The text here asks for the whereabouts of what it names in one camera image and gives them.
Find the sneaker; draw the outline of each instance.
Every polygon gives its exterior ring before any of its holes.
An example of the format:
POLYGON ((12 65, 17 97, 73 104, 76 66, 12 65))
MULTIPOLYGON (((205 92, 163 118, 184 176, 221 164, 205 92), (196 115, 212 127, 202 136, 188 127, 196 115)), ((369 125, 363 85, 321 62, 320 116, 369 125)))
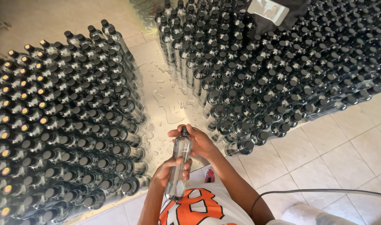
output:
POLYGON ((212 168, 208 168, 206 171, 206 174, 204 175, 204 183, 214 183, 215 182, 215 175, 214 170, 212 168))

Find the white t-shirt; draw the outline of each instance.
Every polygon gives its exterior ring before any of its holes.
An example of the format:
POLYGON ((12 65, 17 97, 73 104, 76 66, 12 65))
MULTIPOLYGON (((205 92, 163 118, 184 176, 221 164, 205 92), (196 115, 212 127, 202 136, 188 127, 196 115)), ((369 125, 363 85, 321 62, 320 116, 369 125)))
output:
MULTIPOLYGON (((205 183, 185 191, 178 202, 166 200, 160 211, 161 225, 254 225, 222 184, 205 183)), ((293 225, 273 220, 267 225, 293 225)))

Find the smartphone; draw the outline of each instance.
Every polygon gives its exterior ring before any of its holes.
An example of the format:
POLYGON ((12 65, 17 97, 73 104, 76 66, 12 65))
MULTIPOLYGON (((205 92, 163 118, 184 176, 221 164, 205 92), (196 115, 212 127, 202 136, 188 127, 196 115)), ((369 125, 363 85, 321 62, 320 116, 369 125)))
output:
POLYGON ((258 14, 279 26, 288 14, 289 8, 270 0, 252 0, 247 12, 258 14))

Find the orange number print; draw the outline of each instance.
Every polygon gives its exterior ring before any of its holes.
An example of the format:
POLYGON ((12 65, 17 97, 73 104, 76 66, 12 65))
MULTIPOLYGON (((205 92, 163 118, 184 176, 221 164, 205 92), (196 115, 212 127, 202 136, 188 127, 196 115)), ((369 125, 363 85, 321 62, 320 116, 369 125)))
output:
POLYGON ((181 200, 179 200, 176 204, 173 201, 169 202, 167 207, 160 214, 161 225, 170 225, 173 223, 179 225, 198 225, 208 217, 213 217, 217 219, 223 218, 223 208, 221 205, 219 205, 216 201, 213 200, 214 197, 215 195, 213 193, 204 188, 194 188, 186 190, 185 195, 181 200), (189 197, 189 194, 194 192, 200 192, 200 195, 194 198, 189 197), (204 205, 204 209, 202 207, 202 210, 200 210, 200 207, 198 207, 198 209, 203 212, 192 210, 192 204, 195 203, 198 203, 199 206, 204 205), (174 205, 177 205, 175 212, 176 218, 174 218, 176 222, 171 221, 171 217, 168 218, 168 211, 174 205))

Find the black cable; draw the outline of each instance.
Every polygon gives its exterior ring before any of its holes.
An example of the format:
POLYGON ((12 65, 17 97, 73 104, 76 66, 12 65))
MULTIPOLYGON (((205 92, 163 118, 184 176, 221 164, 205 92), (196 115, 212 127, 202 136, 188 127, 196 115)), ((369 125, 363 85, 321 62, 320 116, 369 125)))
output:
POLYGON ((296 193, 296 192, 339 192, 339 193, 363 194, 363 195, 381 197, 381 193, 372 192, 372 191, 362 191, 362 190, 350 190, 350 189, 298 189, 298 190, 290 190, 290 191, 268 191, 268 192, 264 192, 263 194, 261 194, 260 196, 256 198, 256 200, 253 202, 251 213, 253 212, 253 208, 256 205, 257 201, 263 195, 271 194, 271 193, 285 194, 285 193, 296 193))

